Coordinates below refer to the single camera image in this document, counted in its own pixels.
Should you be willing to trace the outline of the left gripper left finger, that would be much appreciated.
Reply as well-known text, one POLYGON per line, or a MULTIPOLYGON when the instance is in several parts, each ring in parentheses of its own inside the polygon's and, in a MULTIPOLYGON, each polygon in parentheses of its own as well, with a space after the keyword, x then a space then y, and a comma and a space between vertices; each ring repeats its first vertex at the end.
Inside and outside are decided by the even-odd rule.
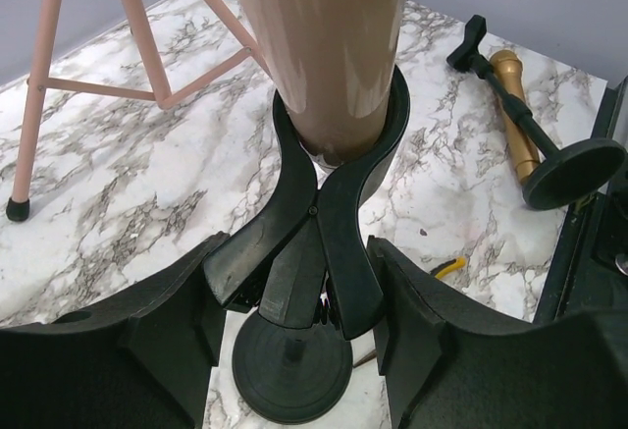
POLYGON ((202 261, 227 238, 49 324, 2 329, 2 427, 201 427, 226 321, 202 261))

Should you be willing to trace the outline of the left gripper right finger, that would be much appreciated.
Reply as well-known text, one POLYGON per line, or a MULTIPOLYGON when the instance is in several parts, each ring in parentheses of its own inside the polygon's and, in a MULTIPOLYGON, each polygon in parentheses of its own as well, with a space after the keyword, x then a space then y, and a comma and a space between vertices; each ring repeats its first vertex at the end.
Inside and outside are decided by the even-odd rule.
POLYGON ((395 428, 623 428, 627 315, 535 325, 463 295, 370 238, 386 313, 374 337, 395 428))

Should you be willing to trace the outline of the pink toy microphone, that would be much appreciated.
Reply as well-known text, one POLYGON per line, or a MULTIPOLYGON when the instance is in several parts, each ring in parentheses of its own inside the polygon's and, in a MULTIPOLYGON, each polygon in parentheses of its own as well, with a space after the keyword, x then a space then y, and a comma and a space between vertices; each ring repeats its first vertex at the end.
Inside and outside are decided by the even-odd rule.
POLYGON ((383 130, 405 0, 239 0, 305 149, 330 168, 383 130))

